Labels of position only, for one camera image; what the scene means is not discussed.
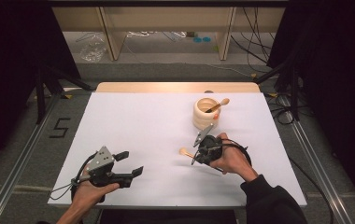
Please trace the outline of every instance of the white tabletop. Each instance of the white tabletop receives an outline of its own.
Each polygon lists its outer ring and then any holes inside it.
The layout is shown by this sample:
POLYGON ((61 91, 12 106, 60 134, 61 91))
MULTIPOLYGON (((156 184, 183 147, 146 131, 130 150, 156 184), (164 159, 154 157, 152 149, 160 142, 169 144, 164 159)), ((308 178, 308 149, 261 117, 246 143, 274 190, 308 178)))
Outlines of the white tabletop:
MULTIPOLYGON (((306 205, 296 176, 262 93, 92 93, 54 188, 70 183, 85 160, 102 146, 112 154, 125 150, 129 158, 117 161, 113 172, 130 174, 144 166, 130 188, 118 189, 98 206, 105 208, 234 208, 245 206, 238 175, 219 171, 179 155, 192 147, 198 131, 192 124, 196 100, 229 98, 219 125, 209 134, 226 132, 248 147, 252 165, 271 186, 285 188, 306 205)), ((63 191, 56 191, 53 197, 63 191)), ((49 204, 71 204, 70 191, 49 204)))

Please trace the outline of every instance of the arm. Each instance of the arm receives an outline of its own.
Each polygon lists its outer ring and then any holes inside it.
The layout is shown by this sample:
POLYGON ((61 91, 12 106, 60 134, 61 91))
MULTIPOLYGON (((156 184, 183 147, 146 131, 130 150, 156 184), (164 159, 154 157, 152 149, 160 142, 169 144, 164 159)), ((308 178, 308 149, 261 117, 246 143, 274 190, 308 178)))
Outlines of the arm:
POLYGON ((72 204, 70 204, 69 208, 61 216, 57 224, 79 223, 91 208, 101 200, 103 195, 108 194, 119 187, 119 184, 110 184, 97 188, 91 184, 90 181, 80 183, 72 204))
MULTIPOLYGON (((228 139, 226 133, 219 137, 228 139)), ((306 223, 303 211, 292 196, 281 186, 272 188, 239 149, 224 147, 221 158, 211 162, 210 166, 221 168, 224 175, 238 174, 245 180, 241 189, 247 194, 248 223, 306 223)))

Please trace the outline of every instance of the hand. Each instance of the hand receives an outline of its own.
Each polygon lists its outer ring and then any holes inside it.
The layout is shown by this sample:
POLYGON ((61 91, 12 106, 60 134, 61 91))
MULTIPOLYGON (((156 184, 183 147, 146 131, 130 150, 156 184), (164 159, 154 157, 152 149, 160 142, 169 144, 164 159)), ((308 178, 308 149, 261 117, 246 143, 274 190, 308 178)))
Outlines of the hand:
MULTIPOLYGON (((218 137, 221 139, 228 139, 226 133, 221 133, 218 137)), ((232 144, 229 140, 223 140, 222 143, 232 144)), ((250 182, 259 176, 250 166, 245 155, 236 147, 223 147, 221 157, 212 161, 209 165, 214 168, 221 168, 224 175, 227 173, 238 174, 246 182, 250 182)))
MULTIPOLYGON (((87 169, 84 169, 83 174, 88 174, 87 169)), ((97 188, 88 180, 81 182, 76 190, 72 204, 57 223, 78 223, 104 195, 113 192, 119 187, 120 185, 116 183, 97 188)))

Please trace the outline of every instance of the black sleeve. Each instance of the black sleeve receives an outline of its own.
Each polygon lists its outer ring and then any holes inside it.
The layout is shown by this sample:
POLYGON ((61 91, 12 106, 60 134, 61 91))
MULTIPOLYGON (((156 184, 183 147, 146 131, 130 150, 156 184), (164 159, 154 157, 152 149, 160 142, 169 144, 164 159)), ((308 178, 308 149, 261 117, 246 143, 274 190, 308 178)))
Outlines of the black sleeve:
POLYGON ((281 186, 272 188, 263 175, 241 184, 247 194, 247 221, 256 223, 307 223, 303 211, 281 186))

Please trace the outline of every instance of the wooden edge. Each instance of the wooden edge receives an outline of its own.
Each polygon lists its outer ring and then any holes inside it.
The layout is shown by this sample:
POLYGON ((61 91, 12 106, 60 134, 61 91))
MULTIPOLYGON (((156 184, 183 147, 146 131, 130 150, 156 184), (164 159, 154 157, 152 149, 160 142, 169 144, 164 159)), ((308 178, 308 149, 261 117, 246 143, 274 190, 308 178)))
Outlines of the wooden edge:
POLYGON ((253 82, 102 82, 96 92, 260 92, 253 82))

